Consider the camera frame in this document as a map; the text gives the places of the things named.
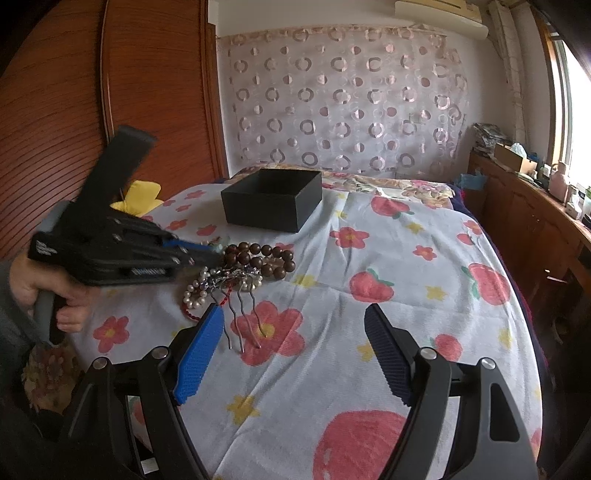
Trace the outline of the person's left hand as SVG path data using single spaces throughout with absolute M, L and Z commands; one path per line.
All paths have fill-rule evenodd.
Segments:
M 55 310 L 55 323 L 64 333 L 80 332 L 96 305 L 100 289 L 83 285 L 59 266 L 31 260 L 20 253 L 10 265 L 8 282 L 16 303 L 27 313 L 45 302 Z

